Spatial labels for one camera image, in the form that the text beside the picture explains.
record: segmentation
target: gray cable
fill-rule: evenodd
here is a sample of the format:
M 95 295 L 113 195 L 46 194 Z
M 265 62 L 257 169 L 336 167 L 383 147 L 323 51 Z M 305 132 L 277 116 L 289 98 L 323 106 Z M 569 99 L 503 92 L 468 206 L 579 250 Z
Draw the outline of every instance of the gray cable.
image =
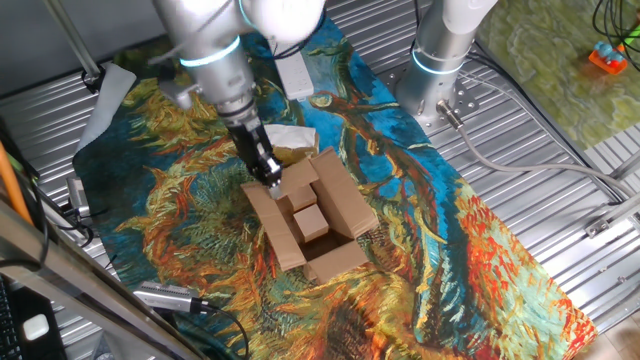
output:
M 189 37 L 181 42 L 180 44 L 176 45 L 173 49 L 167 51 L 166 53 L 164 53 L 163 55 L 160 56 L 156 56 L 154 58 L 151 58 L 147 63 L 149 65 L 156 65 L 159 64 L 167 59 L 170 59 L 174 56 L 176 56 L 180 50 L 182 50 L 185 46 L 189 45 L 193 40 L 195 40 L 198 35 L 209 25 L 211 25 L 211 23 L 217 19 L 220 15 L 222 15 L 222 13 L 229 7 L 229 5 L 231 5 L 231 3 L 234 0 L 227 0 L 227 2 L 225 2 L 220 9 L 218 9 L 213 15 L 211 15 L 211 17 L 209 19 L 207 19 L 207 21 L 204 22 L 204 24 L 202 24 L 198 30 L 194 31 L 193 34 L 189 35 Z
M 605 175 L 599 171 L 590 169 L 588 167 L 580 166 L 580 165 L 540 164 L 540 165 L 532 165 L 532 166 L 504 166 L 504 165 L 493 163 L 489 159 L 482 156 L 482 154 L 480 154 L 478 149 L 476 149 L 476 147 L 471 142 L 471 139 L 469 139 L 469 135 L 467 135 L 467 132 L 464 130 L 464 127 L 460 127 L 458 129 L 458 133 L 460 133 L 460 136 L 462 136 L 462 140 L 464 140 L 464 142 L 469 147 L 469 150 L 471 150 L 471 152 L 476 156 L 476 158 L 478 158 L 478 160 L 482 164 L 494 170 L 505 171 L 505 172 L 529 172 L 529 171 L 542 171 L 542 170 L 551 170 L 551 169 L 572 170 L 572 171 L 581 172 L 583 174 L 595 176 L 609 183 L 610 185 L 613 185 L 618 189 L 622 190 L 622 192 L 624 192 L 629 198 L 632 198 L 636 195 L 631 189 L 626 187 L 624 184 L 622 184 L 618 180 L 612 178 L 611 176 Z
M 470 81 L 473 81 L 473 82 L 476 82 L 476 83 L 480 83 L 480 84 L 483 84 L 483 85 L 489 86 L 489 87 L 491 87 L 491 88 L 493 88 L 493 89 L 495 89 L 495 90 L 498 90 L 498 91 L 499 91 L 499 92 L 501 92 L 502 94 L 506 95 L 506 96 L 507 96 L 507 97 L 509 97 L 511 100 L 513 100 L 516 104 L 520 105 L 520 107 L 521 107 L 521 108 L 522 108 L 522 109 L 527 113 L 527 115 L 529 115 L 529 117 L 531 117 L 534 121 L 536 121 L 536 122 L 538 123 L 538 125 L 540 125 L 540 126 L 542 127 L 542 129 L 544 130 L 544 132 L 545 132 L 547 135 L 549 135 L 549 136 L 553 137 L 553 136 L 551 135 L 551 133 L 549 133 L 549 131 L 548 131 L 544 126 L 542 126 L 542 124 L 540 124 L 540 123 L 538 122 L 538 120 L 536 119 L 536 117 L 535 117 L 535 116 L 533 116 L 533 114 L 531 114 L 531 112 L 529 112 L 529 110 L 527 109 L 527 107 L 526 107 L 526 106 L 524 106 L 524 104 L 523 104 L 522 102 L 520 102 L 520 100 L 519 100 L 516 96 L 512 95 L 511 93 L 509 93 L 509 91 L 507 91 L 507 90 L 503 89 L 503 88 L 502 88 L 502 87 L 500 87 L 500 86 L 497 86 L 497 85 L 495 85 L 495 84 L 492 84 L 492 83 L 490 83 L 490 82 L 486 81 L 485 79 L 482 79 L 481 77 L 479 77 L 479 76 L 478 76 L 478 75 L 476 75 L 476 74 L 471 74 L 471 73 L 466 72 L 466 71 L 460 71 L 460 75 L 461 75 L 462 77 L 466 78 L 467 80 L 470 80 Z M 569 151 L 569 150 L 567 150 L 567 148 L 565 148 L 562 144 L 558 144 L 558 145 L 560 145 L 560 147 L 561 147 L 564 151 L 566 151 L 567 153 L 570 153 L 570 151 Z M 596 176 L 597 178 L 599 178 L 599 179 L 603 180 L 604 182 L 609 183 L 609 184 L 611 184 L 611 185 L 613 185 L 613 186 L 615 186 L 615 187 L 619 188 L 619 189 L 620 189 L 620 190 L 622 190 L 626 195 L 628 195 L 628 196 L 630 196 L 630 197 L 631 197 L 631 196 L 635 196 L 635 193 L 634 193 L 633 191 L 631 191 L 628 187 L 624 186 L 624 184 L 622 184 L 620 181 L 618 181 L 618 180 L 616 180 L 616 179 L 612 178 L 611 176 L 605 175 L 605 174 L 603 174 L 603 173 L 601 173 L 601 172 L 598 172 L 598 171 L 593 170 L 593 169 L 591 169 L 591 168 L 588 168 L 588 167 L 586 167 L 586 166 L 582 166 L 582 165 L 571 165 L 571 166 L 572 166 L 572 169 L 566 169 L 566 170 L 574 170 L 574 171 L 583 172 L 583 171 L 581 171 L 581 170 L 577 170 L 577 168 L 579 168 L 579 169 L 587 169 L 587 170 L 589 170 L 589 171 L 593 171 L 593 172 L 597 173 L 597 175 L 596 175 L 596 174 L 593 174 L 593 173 L 590 173 L 590 172 L 584 172 L 584 173 L 588 173 L 589 175 Z

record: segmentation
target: metal pipe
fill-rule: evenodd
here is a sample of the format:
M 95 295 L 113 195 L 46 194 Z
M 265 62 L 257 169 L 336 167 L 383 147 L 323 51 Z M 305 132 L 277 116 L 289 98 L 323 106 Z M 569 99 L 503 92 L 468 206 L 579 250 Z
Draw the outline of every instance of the metal pipe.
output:
M 78 60 L 80 60 L 84 70 L 87 72 L 85 80 L 92 82 L 93 80 L 98 79 L 100 77 L 100 69 L 96 62 L 93 61 L 89 50 L 87 50 L 87 46 L 84 41 L 82 41 L 80 33 L 73 25 L 71 18 L 69 18 L 69 15 L 64 10 L 60 0 L 43 0 L 43 2 L 47 6 L 47 9 L 49 9 L 51 16 L 53 16 L 58 25 L 62 28 L 62 31 L 67 37 L 67 41 L 69 41 L 69 45 L 71 45 L 71 49 L 76 54 Z

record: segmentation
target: metal bracket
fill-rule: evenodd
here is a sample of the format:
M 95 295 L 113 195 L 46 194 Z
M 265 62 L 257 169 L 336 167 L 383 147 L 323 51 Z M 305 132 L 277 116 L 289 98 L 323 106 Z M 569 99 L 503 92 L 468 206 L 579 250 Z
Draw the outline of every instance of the metal bracket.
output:
M 616 180 L 624 180 L 627 176 L 635 173 L 638 169 L 640 169 L 640 151 L 631 155 L 631 157 L 622 163 L 622 165 L 613 170 L 611 177 Z
M 89 201 L 84 193 L 82 180 L 77 177 L 67 178 L 67 187 L 69 188 L 69 203 L 77 211 L 78 217 L 81 219 L 80 222 L 84 225 L 91 224 Z
M 174 83 L 171 80 L 160 81 L 158 84 L 162 95 L 169 101 L 176 104 L 182 110 L 189 110 L 193 106 L 190 92 L 199 92 L 200 87 L 198 84 L 191 84 L 188 86 L 182 86 Z
M 635 221 L 640 221 L 640 194 L 636 194 L 634 197 L 628 199 L 622 204 L 618 205 L 615 209 L 604 214 L 598 220 L 589 225 L 585 231 L 590 238 L 596 237 L 598 234 L 612 228 L 617 223 L 628 219 L 633 216 Z

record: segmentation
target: black cable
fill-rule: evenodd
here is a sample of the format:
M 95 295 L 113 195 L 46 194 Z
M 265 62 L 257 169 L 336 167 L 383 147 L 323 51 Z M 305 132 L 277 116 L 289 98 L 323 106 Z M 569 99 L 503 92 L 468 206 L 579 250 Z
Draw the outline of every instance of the black cable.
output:
M 9 260 L 0 260 L 0 268 L 10 267 L 10 266 L 22 266 L 27 270 L 36 272 L 39 271 L 42 267 L 40 263 L 33 260 L 24 260 L 24 259 L 9 259 Z
M 209 314 L 218 314 L 218 313 L 222 314 L 227 318 L 231 319 L 231 321 L 236 323 L 236 325 L 238 325 L 238 328 L 240 328 L 240 331 L 242 332 L 242 337 L 244 338 L 244 359 L 245 360 L 249 359 L 249 336 L 247 336 L 247 332 L 244 330 L 244 327 L 242 326 L 240 321 L 238 321 L 238 319 L 236 319 L 235 316 L 231 315 L 230 313 L 220 308 L 214 308 L 209 305 L 202 305 L 202 310 L 206 311 Z
M 104 215 L 104 214 L 106 214 L 106 213 L 108 213 L 108 212 L 109 212 L 109 208 L 104 208 L 104 209 L 102 209 L 102 210 L 100 210 L 100 211 L 98 211 L 98 212 L 90 213 L 90 214 L 89 214 L 89 215 L 87 215 L 87 216 L 78 216 L 78 217 L 79 217 L 80 219 L 86 219 L 86 218 L 90 218 L 90 217 L 98 217 L 98 216 L 100 216 L 100 215 Z
M 104 266 L 105 270 L 109 267 L 109 265 L 111 265 L 113 263 L 113 261 L 115 259 L 118 258 L 118 254 L 113 255 L 113 257 L 111 259 L 109 259 L 109 262 L 107 263 L 107 265 Z
M 40 267 L 44 266 L 44 261 L 47 259 L 47 254 L 49 253 L 49 222 L 47 221 L 47 216 L 44 213 L 44 206 L 42 205 L 42 198 L 40 197 L 40 190 L 36 184 L 35 179 L 31 179 L 31 189 L 33 191 L 33 196 L 36 199 L 36 203 L 38 204 L 38 216 L 40 217 L 40 221 L 42 223 L 42 236 L 44 237 L 44 243 L 42 244 L 42 253 L 40 254 Z
M 93 233 L 93 229 L 91 229 L 90 227 L 88 227 L 86 225 L 82 225 L 82 226 L 87 231 L 87 241 L 85 241 L 84 244 L 80 245 L 80 248 L 84 249 L 87 246 L 89 246 L 89 244 L 91 244 L 91 242 L 93 241 L 94 233 Z
M 602 7 L 604 7 L 604 14 L 602 17 L 602 24 L 604 29 L 601 29 L 598 26 L 598 14 L 600 13 L 600 8 Z M 619 0 L 617 2 L 617 7 L 614 7 L 614 0 L 606 0 L 606 2 L 605 0 L 599 0 L 595 10 L 593 11 L 591 25 L 597 33 L 607 37 L 607 40 L 609 41 L 609 44 L 614 49 L 614 51 L 620 52 L 619 50 L 617 50 L 618 45 L 615 44 L 614 40 L 621 43 L 624 48 L 623 55 L 626 57 L 627 61 L 631 63 L 631 65 L 636 68 L 636 70 L 640 71 L 640 64 L 632 57 L 631 53 L 629 52 L 629 50 L 640 52 L 640 49 L 625 43 L 625 40 L 627 38 L 636 39 L 640 38 L 640 36 L 629 36 L 622 33 L 633 31 L 633 29 L 623 28 L 623 13 L 624 1 Z M 609 23 L 611 23 L 612 25 L 613 33 L 609 31 Z
M 282 60 L 282 59 L 289 58 L 289 57 L 299 53 L 300 51 L 302 51 L 302 49 L 304 49 L 304 47 L 309 44 L 309 42 L 311 41 L 311 38 L 313 37 L 313 35 L 315 35 L 318 31 L 320 31 L 320 29 L 324 25 L 326 18 L 327 18 L 327 9 L 323 8 L 322 9 L 322 16 L 320 17 L 320 21 L 318 21 L 318 25 L 316 25 L 316 28 L 313 30 L 313 32 L 309 36 L 307 36 L 306 39 L 304 39 L 304 40 L 300 41 L 299 43 L 289 47 L 288 49 L 282 51 L 279 54 L 274 54 L 274 55 L 271 55 L 271 56 L 262 56 L 262 55 L 257 55 L 257 54 L 249 54 L 249 56 L 251 56 L 253 58 L 256 58 L 256 59 L 261 59 L 261 60 Z
M 418 0 L 413 0 L 413 10 L 416 13 L 416 28 L 420 27 L 420 20 L 422 19 L 422 15 L 420 14 L 420 4 Z

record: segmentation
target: small cardboard box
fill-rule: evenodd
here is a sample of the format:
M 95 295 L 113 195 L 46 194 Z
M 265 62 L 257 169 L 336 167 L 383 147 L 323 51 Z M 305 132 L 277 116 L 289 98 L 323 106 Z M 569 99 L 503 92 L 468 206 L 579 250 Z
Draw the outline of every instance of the small cardboard box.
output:
M 311 242 L 304 241 L 287 199 L 308 185 L 329 225 L 328 233 Z M 333 149 L 284 169 L 279 199 L 272 199 L 260 183 L 244 184 L 242 188 L 264 225 L 283 271 L 304 266 L 305 276 L 322 284 L 368 261 L 355 239 L 377 227 L 378 218 Z
M 329 233 L 329 224 L 318 205 L 312 205 L 293 214 L 304 242 L 309 242 Z
M 311 185 L 306 185 L 292 192 L 286 197 L 289 208 L 294 213 L 314 205 L 318 202 L 316 193 L 313 192 Z

